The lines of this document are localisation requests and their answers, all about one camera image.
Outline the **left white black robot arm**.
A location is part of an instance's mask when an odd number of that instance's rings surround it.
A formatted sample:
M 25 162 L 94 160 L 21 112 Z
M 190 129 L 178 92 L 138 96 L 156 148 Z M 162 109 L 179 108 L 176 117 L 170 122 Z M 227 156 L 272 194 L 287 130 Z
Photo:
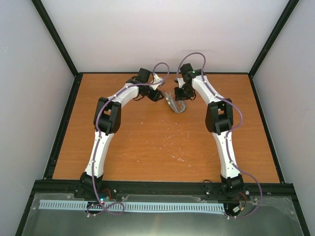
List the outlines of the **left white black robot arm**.
M 164 98 L 158 89 L 165 79 L 154 72 L 140 68 L 137 76 L 127 80 L 123 87 L 109 97 L 99 98 L 94 115 L 94 144 L 85 171 L 80 177 L 85 192 L 92 198 L 102 194 L 102 178 L 107 151 L 114 134 L 121 126 L 122 108 L 138 96 L 157 102 Z

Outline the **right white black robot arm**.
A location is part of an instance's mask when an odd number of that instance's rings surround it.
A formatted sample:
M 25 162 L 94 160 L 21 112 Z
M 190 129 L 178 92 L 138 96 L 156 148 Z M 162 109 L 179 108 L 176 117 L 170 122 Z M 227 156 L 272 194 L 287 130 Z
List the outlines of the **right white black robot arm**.
M 214 89 L 202 69 L 194 70 L 191 64 L 186 63 L 179 67 L 179 73 L 181 78 L 177 77 L 178 86 L 174 88 L 175 100 L 192 100 L 199 93 L 206 103 L 206 128 L 215 139 L 220 158 L 221 192 L 224 196 L 232 195 L 244 186 L 232 143 L 232 101 Z

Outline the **brown plaid glasses case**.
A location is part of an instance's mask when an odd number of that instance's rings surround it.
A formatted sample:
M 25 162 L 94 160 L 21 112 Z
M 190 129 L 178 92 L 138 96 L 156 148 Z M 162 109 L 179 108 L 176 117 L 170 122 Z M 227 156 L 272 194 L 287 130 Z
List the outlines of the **brown plaid glasses case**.
M 185 105 L 184 101 L 182 101 L 182 100 L 176 101 L 175 100 L 175 92 L 164 91 L 163 94 L 164 94 L 164 98 L 165 98 L 167 104 L 169 105 L 169 107 L 171 108 L 171 110 L 174 113 L 180 114 L 186 110 L 186 105 Z

